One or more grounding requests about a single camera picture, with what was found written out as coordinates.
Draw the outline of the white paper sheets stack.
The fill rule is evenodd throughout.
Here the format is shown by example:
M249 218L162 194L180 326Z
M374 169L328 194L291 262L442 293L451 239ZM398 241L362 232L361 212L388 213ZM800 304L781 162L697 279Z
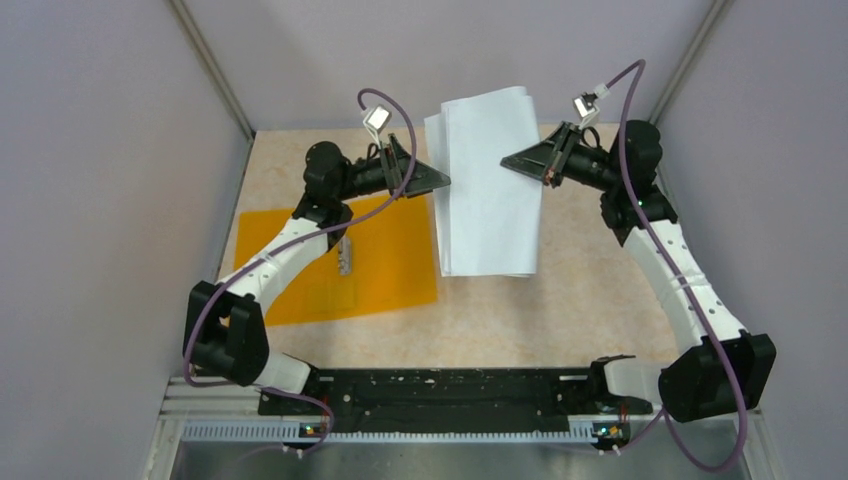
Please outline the white paper sheets stack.
M441 275L534 275L542 185L501 164L540 140L526 88L444 102L424 126L429 161L450 178L433 193Z

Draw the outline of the orange plastic clip folder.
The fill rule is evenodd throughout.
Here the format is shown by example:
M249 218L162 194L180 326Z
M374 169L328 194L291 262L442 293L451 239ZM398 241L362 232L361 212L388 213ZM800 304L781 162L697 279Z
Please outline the orange plastic clip folder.
M351 270L338 249L312 262L264 315L265 325L320 322L411 308L438 299L430 213L423 196L400 199L349 228Z

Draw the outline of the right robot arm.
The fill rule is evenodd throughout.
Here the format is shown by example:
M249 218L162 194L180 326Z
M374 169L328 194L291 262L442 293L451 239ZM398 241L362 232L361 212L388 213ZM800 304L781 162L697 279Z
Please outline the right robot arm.
M687 423L758 407L776 360L766 334L750 333L724 305L694 259L678 215L654 180L660 131L629 120L609 149L585 144L563 122L546 139L502 158L503 168L556 188L566 180L600 190L601 216L648 280L671 325L680 356L667 366L633 356L597 361L589 404L612 412L626 397L660 404Z

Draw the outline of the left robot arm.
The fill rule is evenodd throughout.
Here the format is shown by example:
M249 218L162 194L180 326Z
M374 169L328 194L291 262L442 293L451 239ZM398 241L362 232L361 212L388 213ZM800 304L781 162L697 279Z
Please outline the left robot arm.
M311 364L271 351L264 317L274 301L310 264L330 252L354 224L348 200L381 191L393 199L414 198L450 184L450 177L416 159L395 135L384 146L370 144L356 161L333 142L305 154L304 193L272 240L242 267L217 283L201 281L188 299L183 346L184 377L191 370L228 383L282 391L297 413L319 404L320 386L309 379Z

